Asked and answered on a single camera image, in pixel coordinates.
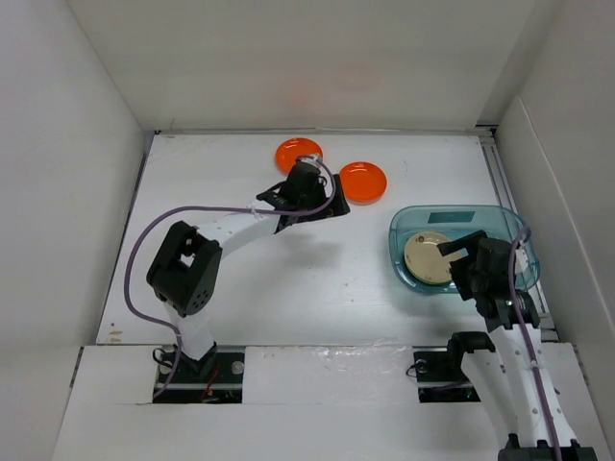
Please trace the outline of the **cream plate with flowers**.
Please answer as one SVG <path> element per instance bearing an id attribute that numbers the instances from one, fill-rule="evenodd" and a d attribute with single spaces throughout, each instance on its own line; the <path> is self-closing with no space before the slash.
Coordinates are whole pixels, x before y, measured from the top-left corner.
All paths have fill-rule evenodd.
<path id="1" fill-rule="evenodd" d="M 464 257 L 463 251 L 443 256 L 437 245 L 449 243 L 444 234 L 422 231 L 412 235 L 406 242 L 404 261 L 408 271 L 427 285 L 442 285 L 452 282 L 450 263 Z"/>

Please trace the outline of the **orange plate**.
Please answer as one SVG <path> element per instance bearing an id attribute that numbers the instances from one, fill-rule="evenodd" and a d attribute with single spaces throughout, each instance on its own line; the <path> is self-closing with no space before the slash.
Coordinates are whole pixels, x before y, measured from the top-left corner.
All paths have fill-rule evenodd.
<path id="1" fill-rule="evenodd" d="M 288 174 L 298 157 L 318 155 L 323 158 L 323 150 L 320 145 L 305 137 L 293 137 L 284 141 L 274 155 L 278 169 Z"/>
<path id="2" fill-rule="evenodd" d="M 339 176 L 346 198 L 360 204 L 377 201 L 388 185 L 387 177 L 380 167 L 367 161 L 345 165 Z"/>

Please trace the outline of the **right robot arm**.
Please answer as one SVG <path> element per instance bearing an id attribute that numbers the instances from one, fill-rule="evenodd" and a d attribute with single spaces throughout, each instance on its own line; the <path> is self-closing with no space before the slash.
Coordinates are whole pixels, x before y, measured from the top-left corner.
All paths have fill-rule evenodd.
<path id="1" fill-rule="evenodd" d="M 447 372 L 467 377 L 496 430 L 501 460 L 594 460 L 563 414 L 541 346 L 540 321 L 531 296 L 516 287 L 516 253 L 530 239 L 522 226 L 511 242 L 479 230 L 438 245 L 450 264 L 460 297 L 472 300 L 484 332 L 452 335 L 444 354 Z"/>

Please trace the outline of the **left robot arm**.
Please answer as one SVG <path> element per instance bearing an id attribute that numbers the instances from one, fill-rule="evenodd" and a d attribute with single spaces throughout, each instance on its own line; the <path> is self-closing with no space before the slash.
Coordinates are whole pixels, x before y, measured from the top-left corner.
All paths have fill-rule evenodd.
<path id="1" fill-rule="evenodd" d="M 201 311 L 211 301 L 224 257 L 263 237 L 306 222 L 350 212 L 340 176 L 311 160 L 298 160 L 286 179 L 200 227 L 174 223 L 146 275 L 156 297 L 169 306 L 182 335 L 181 369 L 193 380 L 213 372 L 217 346 Z"/>

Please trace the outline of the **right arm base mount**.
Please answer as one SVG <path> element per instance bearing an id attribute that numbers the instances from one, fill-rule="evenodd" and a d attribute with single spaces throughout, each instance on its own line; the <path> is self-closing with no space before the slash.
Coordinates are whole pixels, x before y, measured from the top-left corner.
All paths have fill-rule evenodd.
<path id="1" fill-rule="evenodd" d="M 421 403 L 509 400 L 501 360 L 485 332 L 456 332 L 445 346 L 419 346 L 412 354 L 406 375 L 415 379 Z"/>

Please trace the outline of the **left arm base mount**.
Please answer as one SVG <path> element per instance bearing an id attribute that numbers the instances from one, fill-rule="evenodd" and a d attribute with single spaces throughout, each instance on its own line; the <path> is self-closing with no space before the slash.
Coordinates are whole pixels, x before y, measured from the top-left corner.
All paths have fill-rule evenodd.
<path id="1" fill-rule="evenodd" d="M 154 349 L 153 359 L 157 364 L 157 373 L 153 403 L 241 403 L 245 352 L 244 348 L 219 348 L 213 359 L 206 359 L 203 373 L 182 358 L 172 374 L 175 351 Z"/>

